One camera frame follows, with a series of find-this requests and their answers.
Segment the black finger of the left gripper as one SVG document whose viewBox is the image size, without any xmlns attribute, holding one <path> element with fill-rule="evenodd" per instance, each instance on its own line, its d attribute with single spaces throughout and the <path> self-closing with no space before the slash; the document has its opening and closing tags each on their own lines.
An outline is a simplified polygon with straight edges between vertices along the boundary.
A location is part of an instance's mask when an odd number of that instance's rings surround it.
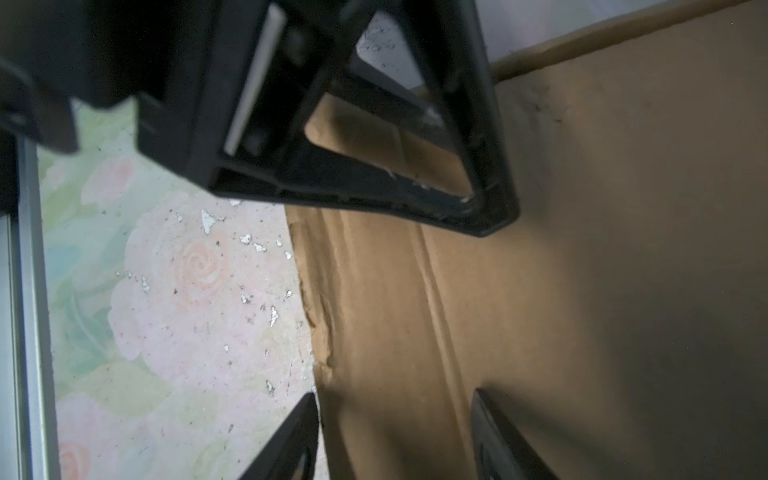
<svg viewBox="0 0 768 480">
<path fill-rule="evenodd" d="M 382 213 L 475 237 L 520 206 L 469 1 L 256 1 L 225 14 L 212 62 L 210 190 Z M 401 30 L 419 95 L 356 45 L 377 15 Z"/>
</svg>

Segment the brown cardboard box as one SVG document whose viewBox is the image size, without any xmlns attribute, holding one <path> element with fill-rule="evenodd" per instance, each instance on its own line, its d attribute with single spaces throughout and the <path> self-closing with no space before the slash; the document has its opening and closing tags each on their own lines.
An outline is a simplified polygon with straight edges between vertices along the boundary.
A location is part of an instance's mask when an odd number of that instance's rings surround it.
<svg viewBox="0 0 768 480">
<path fill-rule="evenodd" d="M 767 475 L 767 5 L 690 1 L 497 84 L 485 238 L 291 207 L 334 479 L 472 479 L 484 389 L 562 479 Z"/>
</svg>

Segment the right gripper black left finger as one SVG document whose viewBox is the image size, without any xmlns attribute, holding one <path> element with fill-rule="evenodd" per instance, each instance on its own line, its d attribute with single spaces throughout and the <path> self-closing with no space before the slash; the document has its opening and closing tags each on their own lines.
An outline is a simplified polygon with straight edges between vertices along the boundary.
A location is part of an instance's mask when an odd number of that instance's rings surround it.
<svg viewBox="0 0 768 480">
<path fill-rule="evenodd" d="M 319 443 L 316 395 L 306 393 L 271 436 L 240 480 L 312 480 Z"/>
</svg>

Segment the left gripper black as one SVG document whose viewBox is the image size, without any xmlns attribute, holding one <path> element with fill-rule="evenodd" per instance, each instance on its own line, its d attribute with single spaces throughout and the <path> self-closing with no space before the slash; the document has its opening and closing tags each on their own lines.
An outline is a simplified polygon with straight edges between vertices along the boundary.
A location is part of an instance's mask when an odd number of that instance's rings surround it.
<svg viewBox="0 0 768 480">
<path fill-rule="evenodd" d="M 78 150 L 71 104 L 140 104 L 138 146 L 200 186 L 362 186 L 305 122 L 359 29 L 353 1 L 5 1 L 1 175 L 23 136 Z"/>
</svg>

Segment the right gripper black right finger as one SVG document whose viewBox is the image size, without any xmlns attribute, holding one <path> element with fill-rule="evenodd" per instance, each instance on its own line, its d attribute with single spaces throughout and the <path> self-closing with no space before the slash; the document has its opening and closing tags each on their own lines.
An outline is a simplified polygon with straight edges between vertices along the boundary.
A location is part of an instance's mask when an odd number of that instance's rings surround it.
<svg viewBox="0 0 768 480">
<path fill-rule="evenodd" d="M 557 479 L 485 389 L 473 393 L 470 423 L 479 479 Z"/>
</svg>

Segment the aluminium mounting rail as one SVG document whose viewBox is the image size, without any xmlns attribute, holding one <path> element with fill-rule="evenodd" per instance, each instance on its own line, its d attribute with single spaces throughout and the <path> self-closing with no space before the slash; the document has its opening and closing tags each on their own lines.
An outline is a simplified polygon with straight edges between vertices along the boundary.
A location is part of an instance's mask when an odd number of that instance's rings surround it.
<svg viewBox="0 0 768 480">
<path fill-rule="evenodd" d="M 58 479 L 36 145 L 1 135 L 1 476 Z"/>
</svg>

